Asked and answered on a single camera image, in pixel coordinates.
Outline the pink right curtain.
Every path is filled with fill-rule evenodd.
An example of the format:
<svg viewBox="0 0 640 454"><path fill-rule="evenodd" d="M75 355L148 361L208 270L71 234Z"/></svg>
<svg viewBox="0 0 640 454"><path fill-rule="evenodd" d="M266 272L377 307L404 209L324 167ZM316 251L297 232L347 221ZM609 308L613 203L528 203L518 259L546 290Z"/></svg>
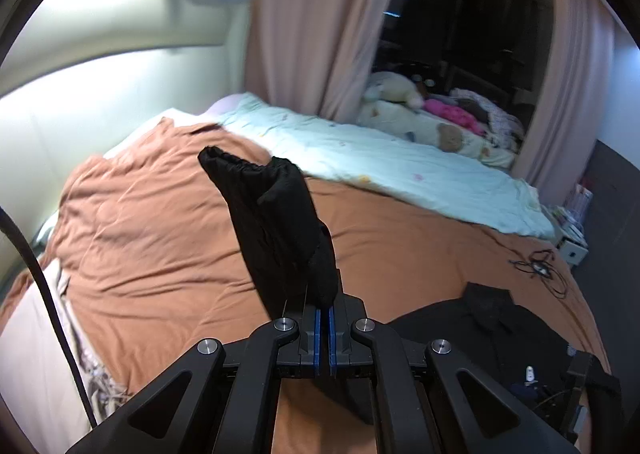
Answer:
<svg viewBox="0 0 640 454"><path fill-rule="evenodd" d="M513 168L541 203L565 202L586 170L605 111L616 21L602 0L554 0L553 32L532 123Z"/></svg>

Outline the folded beige blanket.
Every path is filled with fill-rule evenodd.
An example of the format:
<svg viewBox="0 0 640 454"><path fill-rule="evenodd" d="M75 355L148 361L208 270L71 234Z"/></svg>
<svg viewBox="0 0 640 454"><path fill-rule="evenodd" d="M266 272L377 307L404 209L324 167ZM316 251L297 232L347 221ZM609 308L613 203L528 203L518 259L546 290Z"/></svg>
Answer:
<svg viewBox="0 0 640 454"><path fill-rule="evenodd" d="M79 368L94 417L103 422L127 400L93 350L70 300L70 276L53 260L44 270L56 313ZM32 285L1 334L1 395L36 451L64 453L90 431L70 368Z"/></svg>

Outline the bear-print cushion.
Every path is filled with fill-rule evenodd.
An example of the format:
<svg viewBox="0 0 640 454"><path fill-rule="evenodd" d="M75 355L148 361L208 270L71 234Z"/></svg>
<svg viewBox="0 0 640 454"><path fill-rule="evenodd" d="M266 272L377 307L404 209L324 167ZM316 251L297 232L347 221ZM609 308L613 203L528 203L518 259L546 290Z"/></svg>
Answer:
<svg viewBox="0 0 640 454"><path fill-rule="evenodd" d="M476 159L482 164L509 170L515 154L495 148L488 140L452 122L402 104L385 101L363 102L357 124L397 136L412 143L431 145L443 152Z"/></svg>

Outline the light green quilt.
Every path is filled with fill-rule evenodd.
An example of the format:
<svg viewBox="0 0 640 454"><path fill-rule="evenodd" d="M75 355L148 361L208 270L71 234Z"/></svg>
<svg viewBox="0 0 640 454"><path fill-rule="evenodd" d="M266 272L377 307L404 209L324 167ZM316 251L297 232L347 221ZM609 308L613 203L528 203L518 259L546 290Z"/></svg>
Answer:
<svg viewBox="0 0 640 454"><path fill-rule="evenodd" d="M232 110L209 107L202 117L294 162L308 176L389 195L504 234L552 237L536 188L475 159L298 114L250 93L242 94Z"/></svg>

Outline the plush toy on window seat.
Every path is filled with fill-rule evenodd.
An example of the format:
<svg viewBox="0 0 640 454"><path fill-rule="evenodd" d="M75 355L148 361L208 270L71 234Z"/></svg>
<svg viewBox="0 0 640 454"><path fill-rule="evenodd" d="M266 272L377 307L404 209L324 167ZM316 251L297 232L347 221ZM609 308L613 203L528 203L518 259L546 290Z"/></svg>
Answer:
<svg viewBox="0 0 640 454"><path fill-rule="evenodd" d="M363 92L366 102L382 100L404 104L410 110L422 110L424 97L407 77L393 72L376 72L369 76Z"/></svg>

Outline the pink clothes pile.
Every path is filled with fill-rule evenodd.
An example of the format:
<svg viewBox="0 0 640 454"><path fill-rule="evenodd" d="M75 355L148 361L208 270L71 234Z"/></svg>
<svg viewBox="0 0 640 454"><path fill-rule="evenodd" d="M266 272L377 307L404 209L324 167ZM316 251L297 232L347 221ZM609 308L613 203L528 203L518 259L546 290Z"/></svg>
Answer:
<svg viewBox="0 0 640 454"><path fill-rule="evenodd" d="M485 130L478 120L457 105L450 105L436 99L428 99L424 102L423 109L432 115L449 120L455 125L465 128L478 136L484 136L485 134Z"/></svg>

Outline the orange-brown bed sheet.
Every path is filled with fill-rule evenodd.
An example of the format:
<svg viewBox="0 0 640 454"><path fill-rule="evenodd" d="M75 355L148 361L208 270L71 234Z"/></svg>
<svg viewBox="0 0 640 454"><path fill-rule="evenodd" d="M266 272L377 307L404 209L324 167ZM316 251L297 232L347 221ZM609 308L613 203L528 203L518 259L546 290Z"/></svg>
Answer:
<svg viewBox="0 0 640 454"><path fill-rule="evenodd" d="M197 341L231 342L265 323L226 202L198 162L218 148L263 164L262 146L221 125L166 114L117 148L78 165L63 188L42 259L70 276L66 296L93 350L127 400ZM329 228L345 292L392 324L466 283L506 289L579 350L605 350L587 301L562 259L564 298L514 261L550 238L504 234L395 197L304 174ZM30 286L22 273L1 308L1 333Z"/></svg>

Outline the black long-sleeve shirt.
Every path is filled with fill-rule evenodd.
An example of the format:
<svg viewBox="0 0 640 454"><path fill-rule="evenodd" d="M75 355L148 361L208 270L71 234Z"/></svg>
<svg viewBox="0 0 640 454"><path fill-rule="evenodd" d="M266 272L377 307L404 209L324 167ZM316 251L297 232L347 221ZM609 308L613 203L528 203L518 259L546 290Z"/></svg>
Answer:
<svg viewBox="0 0 640 454"><path fill-rule="evenodd" d="M220 148L198 161L227 202L248 273L268 313L277 316L308 289L312 304L329 307L338 271L329 229L317 217L299 169L286 159L251 164ZM450 338L510 393L555 429L564 427L572 347L510 292L466 283L456 299L396 318L401 337L425 344ZM622 422L620 383L606 374L608 433Z"/></svg>

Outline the pink curtain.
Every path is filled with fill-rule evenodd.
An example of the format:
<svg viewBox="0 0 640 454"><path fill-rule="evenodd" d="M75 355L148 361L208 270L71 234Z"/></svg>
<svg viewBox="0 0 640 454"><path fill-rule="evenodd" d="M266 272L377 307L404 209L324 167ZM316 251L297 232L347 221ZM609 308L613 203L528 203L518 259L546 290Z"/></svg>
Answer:
<svg viewBox="0 0 640 454"><path fill-rule="evenodd" d="M271 105L352 122L390 0L252 0L245 89Z"/></svg>
<svg viewBox="0 0 640 454"><path fill-rule="evenodd" d="M532 123L513 168L541 203L565 202L586 170L605 111L616 21L602 0L554 0L553 32Z"/></svg>

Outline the white right nightstand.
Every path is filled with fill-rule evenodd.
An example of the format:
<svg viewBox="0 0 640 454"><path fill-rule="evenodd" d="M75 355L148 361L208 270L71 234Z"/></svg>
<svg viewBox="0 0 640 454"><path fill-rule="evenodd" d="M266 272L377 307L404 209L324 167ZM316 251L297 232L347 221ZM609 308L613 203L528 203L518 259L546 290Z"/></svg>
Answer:
<svg viewBox="0 0 640 454"><path fill-rule="evenodd" d="M577 232L575 227L565 223L562 226L552 210L546 206L542 207L542 212L549 219L553 226L554 235L550 242L556 247L559 255L573 269L582 263L589 252L588 244L581 232Z"/></svg>

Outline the pink left curtain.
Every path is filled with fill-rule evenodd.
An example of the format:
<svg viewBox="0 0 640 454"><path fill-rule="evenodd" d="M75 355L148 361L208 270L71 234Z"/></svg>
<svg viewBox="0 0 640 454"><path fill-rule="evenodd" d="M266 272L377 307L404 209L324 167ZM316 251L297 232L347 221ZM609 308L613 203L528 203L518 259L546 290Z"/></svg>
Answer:
<svg viewBox="0 0 640 454"><path fill-rule="evenodd" d="M245 89L271 105L352 122L390 0L252 0Z"/></svg>

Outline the cream padded headboard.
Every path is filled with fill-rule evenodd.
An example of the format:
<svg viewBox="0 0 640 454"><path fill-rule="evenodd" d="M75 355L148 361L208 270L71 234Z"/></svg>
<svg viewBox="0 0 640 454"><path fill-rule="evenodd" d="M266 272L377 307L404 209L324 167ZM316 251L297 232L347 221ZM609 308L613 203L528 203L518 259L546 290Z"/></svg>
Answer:
<svg viewBox="0 0 640 454"><path fill-rule="evenodd" d="M245 3L43 0L1 66L1 205L23 235L88 156L239 92L248 24Z"/></svg>

